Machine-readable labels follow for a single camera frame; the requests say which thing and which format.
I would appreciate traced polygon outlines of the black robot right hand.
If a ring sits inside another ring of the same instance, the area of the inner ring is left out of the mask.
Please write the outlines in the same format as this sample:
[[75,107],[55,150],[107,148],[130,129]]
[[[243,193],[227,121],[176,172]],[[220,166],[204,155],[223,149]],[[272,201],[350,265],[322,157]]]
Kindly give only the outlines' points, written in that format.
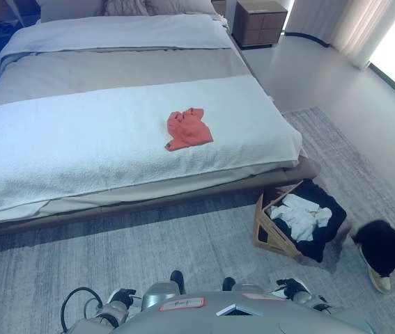
[[294,278],[279,279],[276,281],[278,288],[270,292],[273,296],[293,300],[297,293],[309,294],[309,290]]

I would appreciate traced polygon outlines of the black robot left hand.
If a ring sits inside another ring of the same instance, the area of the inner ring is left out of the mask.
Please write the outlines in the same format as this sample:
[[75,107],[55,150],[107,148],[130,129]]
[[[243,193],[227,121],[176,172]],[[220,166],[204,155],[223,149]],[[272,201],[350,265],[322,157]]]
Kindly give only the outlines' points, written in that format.
[[114,291],[109,297],[107,303],[111,303],[114,301],[119,301],[123,303],[127,309],[134,303],[134,297],[136,296],[137,291],[135,289],[117,289]]

